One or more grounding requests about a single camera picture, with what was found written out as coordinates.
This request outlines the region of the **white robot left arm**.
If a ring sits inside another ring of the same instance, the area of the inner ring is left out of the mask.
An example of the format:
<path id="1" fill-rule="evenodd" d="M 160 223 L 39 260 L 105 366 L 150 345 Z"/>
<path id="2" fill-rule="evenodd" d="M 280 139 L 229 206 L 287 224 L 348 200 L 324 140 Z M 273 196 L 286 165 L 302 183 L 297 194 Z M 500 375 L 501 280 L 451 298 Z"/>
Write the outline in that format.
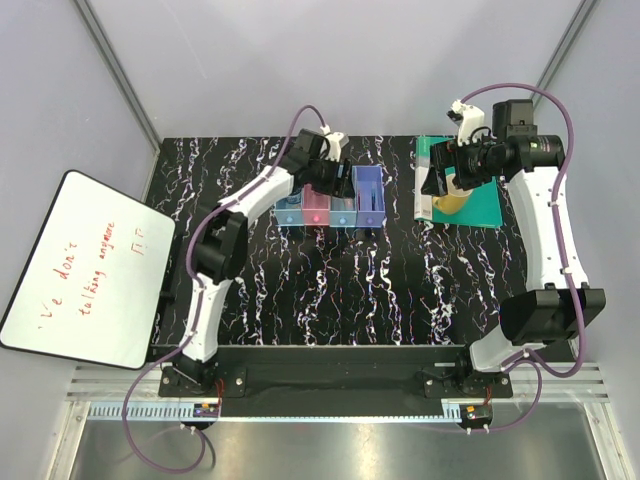
<path id="1" fill-rule="evenodd" d="M 352 198 L 349 138 L 324 127 L 307 129 L 254 180 L 220 200 L 196 228 L 185 266 L 192 280 L 186 330 L 173 360 L 181 384 L 196 396 L 215 386 L 212 368 L 227 293 L 248 255 L 249 227 L 277 202 L 309 186 L 318 194 Z"/>

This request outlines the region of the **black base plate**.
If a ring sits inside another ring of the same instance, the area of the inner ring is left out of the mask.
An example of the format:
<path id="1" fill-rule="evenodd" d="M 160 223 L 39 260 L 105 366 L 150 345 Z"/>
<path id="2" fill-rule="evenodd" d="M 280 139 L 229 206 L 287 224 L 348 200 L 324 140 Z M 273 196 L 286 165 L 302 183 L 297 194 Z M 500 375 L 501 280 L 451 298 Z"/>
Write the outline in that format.
<path id="1" fill-rule="evenodd" d="M 257 404 L 382 402 L 416 406 L 421 400 L 463 403 L 515 398 L 515 377 L 474 373 L 461 346 L 222 346 L 213 383 L 201 387 L 173 365 L 161 370 L 159 395 L 241 399 Z"/>

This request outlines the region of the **yellow mug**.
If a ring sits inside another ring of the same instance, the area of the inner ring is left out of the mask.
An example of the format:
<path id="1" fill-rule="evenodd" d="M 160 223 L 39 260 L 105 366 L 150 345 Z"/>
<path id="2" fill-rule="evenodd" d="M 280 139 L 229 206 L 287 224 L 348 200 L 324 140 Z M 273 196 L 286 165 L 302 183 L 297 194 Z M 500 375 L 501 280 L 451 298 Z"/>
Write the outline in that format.
<path id="1" fill-rule="evenodd" d="M 472 194 L 472 190 L 450 189 L 444 196 L 433 196 L 432 205 L 445 215 L 454 215 L 464 208 Z"/>

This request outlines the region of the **blue round jar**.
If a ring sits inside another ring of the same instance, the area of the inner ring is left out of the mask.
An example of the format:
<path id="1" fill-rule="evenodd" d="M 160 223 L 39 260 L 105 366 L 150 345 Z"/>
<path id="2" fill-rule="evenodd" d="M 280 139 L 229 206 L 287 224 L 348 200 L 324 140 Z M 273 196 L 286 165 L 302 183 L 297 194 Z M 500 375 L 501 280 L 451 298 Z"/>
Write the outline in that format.
<path id="1" fill-rule="evenodd" d="M 289 208 L 297 208 L 302 202 L 302 193 L 298 192 L 285 198 L 285 204 Z"/>

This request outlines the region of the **dark blue pen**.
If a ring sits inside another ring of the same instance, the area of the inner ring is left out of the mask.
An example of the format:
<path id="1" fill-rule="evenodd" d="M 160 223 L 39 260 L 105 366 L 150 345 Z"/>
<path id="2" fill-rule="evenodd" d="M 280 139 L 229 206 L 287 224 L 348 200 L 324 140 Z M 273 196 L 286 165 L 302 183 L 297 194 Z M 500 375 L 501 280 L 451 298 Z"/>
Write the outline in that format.
<path id="1" fill-rule="evenodd" d="M 378 206 L 377 206 L 377 198 L 378 198 L 377 190 L 378 190 L 377 182 L 372 182 L 371 183 L 371 188 L 370 188 L 370 193 L 371 193 L 371 211 L 377 211 L 378 210 Z"/>

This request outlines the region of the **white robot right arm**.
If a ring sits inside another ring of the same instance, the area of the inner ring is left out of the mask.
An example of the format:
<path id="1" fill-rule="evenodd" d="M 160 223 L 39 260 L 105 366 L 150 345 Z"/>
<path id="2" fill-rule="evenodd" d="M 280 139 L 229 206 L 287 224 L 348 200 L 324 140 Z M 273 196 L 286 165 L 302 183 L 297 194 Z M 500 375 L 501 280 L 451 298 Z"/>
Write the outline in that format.
<path id="1" fill-rule="evenodd" d="M 447 115 L 458 132 L 419 156 L 414 216 L 448 223 L 469 212 L 483 187 L 503 180 L 525 248 L 526 290 L 501 303 L 498 326 L 465 346 L 441 382 L 480 396 L 525 360 L 557 378 L 570 377 L 584 362 L 586 327 L 606 297 L 591 287 L 578 258 L 562 140 L 539 134 L 528 99 L 495 104 L 490 123 L 480 108 L 461 100 Z"/>

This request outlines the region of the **light blue drawer box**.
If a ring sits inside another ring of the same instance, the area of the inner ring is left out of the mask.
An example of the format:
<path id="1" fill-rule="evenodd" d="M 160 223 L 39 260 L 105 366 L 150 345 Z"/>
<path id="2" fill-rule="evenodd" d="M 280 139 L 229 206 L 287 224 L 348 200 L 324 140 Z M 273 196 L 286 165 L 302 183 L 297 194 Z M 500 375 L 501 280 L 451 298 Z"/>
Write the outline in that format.
<path id="1" fill-rule="evenodd" d="M 356 226 L 357 208 L 354 198 L 332 197 L 329 209 L 329 226 L 351 228 Z"/>

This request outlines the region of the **whiteboard with red writing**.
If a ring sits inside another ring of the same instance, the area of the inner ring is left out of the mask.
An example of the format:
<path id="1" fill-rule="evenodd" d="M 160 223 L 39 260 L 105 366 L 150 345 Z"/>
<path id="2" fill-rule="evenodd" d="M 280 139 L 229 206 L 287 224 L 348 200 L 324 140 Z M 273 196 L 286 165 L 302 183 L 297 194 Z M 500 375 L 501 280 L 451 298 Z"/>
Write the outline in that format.
<path id="1" fill-rule="evenodd" d="M 2 347 L 140 369 L 175 229 L 169 216 L 67 171 L 1 320 Z"/>

